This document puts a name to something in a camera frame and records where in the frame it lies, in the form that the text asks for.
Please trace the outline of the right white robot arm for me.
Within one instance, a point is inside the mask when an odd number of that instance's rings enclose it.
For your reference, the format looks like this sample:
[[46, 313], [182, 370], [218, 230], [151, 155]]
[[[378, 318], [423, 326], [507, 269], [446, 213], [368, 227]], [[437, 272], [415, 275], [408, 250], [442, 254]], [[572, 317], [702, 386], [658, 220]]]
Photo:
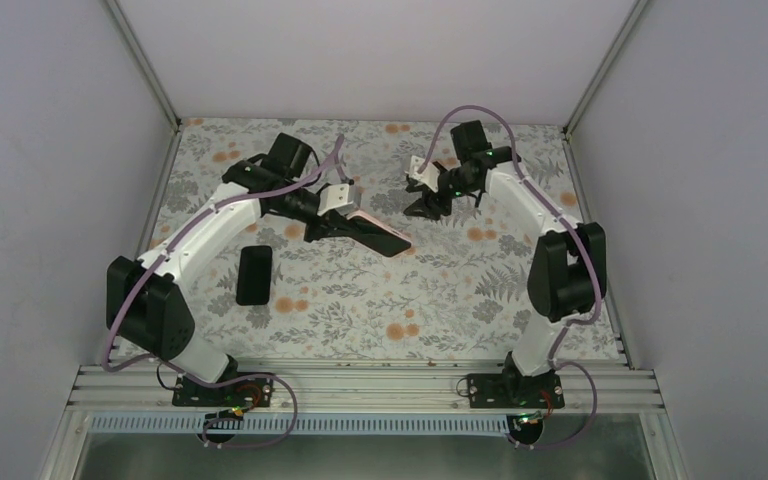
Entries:
[[538, 375], [556, 367], [557, 352], [573, 325], [591, 325], [602, 312], [606, 295], [606, 234], [596, 222], [566, 213], [525, 170], [514, 144], [495, 148], [479, 121], [450, 131], [458, 166], [447, 169], [429, 158], [412, 156], [403, 163], [407, 189], [420, 193], [407, 216], [438, 220], [454, 200], [489, 197], [520, 222], [533, 240], [526, 290], [542, 316], [526, 327], [506, 365], [514, 369], [501, 384], [504, 399], [525, 407], [540, 393]]

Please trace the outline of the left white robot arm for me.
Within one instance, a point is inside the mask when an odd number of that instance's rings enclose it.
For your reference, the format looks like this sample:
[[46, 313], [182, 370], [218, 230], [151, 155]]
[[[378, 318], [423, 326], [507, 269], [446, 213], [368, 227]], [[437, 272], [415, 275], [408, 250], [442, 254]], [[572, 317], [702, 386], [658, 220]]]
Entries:
[[332, 151], [310, 173], [304, 171], [313, 153], [310, 145], [280, 134], [265, 154], [230, 166], [207, 201], [170, 237], [136, 259], [116, 258], [107, 269], [105, 352], [117, 338], [142, 349], [142, 354], [114, 364], [109, 373], [155, 358], [198, 385], [215, 405], [230, 402], [238, 391], [233, 358], [195, 331], [195, 320], [184, 292], [227, 244], [267, 214], [297, 218], [309, 226], [343, 219], [356, 194], [352, 180], [318, 192], [310, 186], [325, 172], [344, 171], [339, 135]]

